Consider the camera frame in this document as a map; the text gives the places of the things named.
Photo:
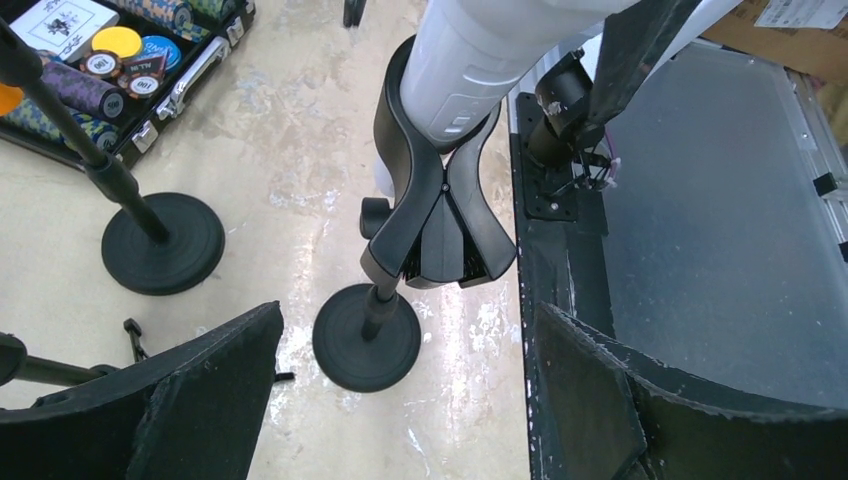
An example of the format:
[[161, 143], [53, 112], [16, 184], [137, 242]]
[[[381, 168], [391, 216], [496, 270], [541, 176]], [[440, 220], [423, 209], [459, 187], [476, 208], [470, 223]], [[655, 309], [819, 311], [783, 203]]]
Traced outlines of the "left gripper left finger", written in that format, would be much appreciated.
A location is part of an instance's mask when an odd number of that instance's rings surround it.
[[1, 414], [5, 479], [243, 479], [284, 328], [267, 302], [182, 345]]

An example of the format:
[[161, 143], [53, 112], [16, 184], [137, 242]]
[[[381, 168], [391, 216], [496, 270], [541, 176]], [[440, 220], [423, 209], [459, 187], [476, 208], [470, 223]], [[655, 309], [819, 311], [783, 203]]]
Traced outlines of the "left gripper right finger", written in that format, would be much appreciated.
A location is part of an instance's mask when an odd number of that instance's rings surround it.
[[843, 479], [847, 413], [670, 367], [543, 304], [535, 348], [554, 479]]

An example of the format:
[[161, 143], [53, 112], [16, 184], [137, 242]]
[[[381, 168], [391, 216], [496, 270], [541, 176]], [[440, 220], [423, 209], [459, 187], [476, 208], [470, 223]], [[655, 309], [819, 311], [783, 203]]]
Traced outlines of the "orange mic round stand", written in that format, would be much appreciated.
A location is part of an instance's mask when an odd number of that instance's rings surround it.
[[42, 72], [40, 57], [3, 23], [2, 83], [20, 88], [34, 101], [80, 154], [87, 177], [121, 208], [102, 236], [101, 256], [108, 273], [123, 287], [153, 296], [180, 293], [205, 280], [225, 249], [217, 214], [186, 194], [141, 195], [127, 167], [96, 146], [43, 82]]

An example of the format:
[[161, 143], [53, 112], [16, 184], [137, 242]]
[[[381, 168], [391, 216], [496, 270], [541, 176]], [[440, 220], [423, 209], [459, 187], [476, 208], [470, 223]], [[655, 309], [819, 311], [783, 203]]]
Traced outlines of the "white mic clamp stand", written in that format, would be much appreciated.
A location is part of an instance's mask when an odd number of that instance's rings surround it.
[[359, 393], [390, 388], [412, 369], [421, 326], [399, 283], [428, 289], [473, 287], [499, 279], [516, 246], [488, 205], [480, 159], [501, 112], [499, 105], [453, 150], [449, 160], [408, 119], [400, 85], [413, 41], [405, 40], [386, 69], [373, 134], [395, 196], [366, 197], [360, 258], [369, 281], [334, 293], [314, 323], [312, 345], [323, 373]]

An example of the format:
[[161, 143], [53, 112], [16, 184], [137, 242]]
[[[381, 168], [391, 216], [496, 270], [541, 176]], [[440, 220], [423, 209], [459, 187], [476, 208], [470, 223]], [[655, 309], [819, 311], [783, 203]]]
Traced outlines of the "white microphone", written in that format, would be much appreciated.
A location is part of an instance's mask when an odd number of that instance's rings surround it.
[[630, 7], [628, 1], [431, 1], [397, 49], [375, 117], [377, 184], [398, 202], [441, 178], [458, 145], [559, 41]]

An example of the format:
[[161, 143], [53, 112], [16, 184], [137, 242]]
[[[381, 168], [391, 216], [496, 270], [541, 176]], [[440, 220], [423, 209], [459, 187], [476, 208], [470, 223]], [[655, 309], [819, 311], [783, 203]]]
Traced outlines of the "orange microphone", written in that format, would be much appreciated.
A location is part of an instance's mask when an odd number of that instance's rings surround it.
[[19, 87], [0, 84], [0, 116], [13, 112], [23, 101], [24, 92]]

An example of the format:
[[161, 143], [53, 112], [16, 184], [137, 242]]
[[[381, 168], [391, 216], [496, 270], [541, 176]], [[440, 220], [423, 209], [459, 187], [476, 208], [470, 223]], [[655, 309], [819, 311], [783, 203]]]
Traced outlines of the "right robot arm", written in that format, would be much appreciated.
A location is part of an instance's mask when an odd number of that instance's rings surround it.
[[606, 124], [622, 113], [651, 73], [737, 6], [736, 1], [639, 1], [603, 24], [595, 71], [581, 50], [566, 53], [536, 83], [543, 119], [527, 141], [542, 168], [573, 163], [611, 168], [614, 153], [598, 146]]

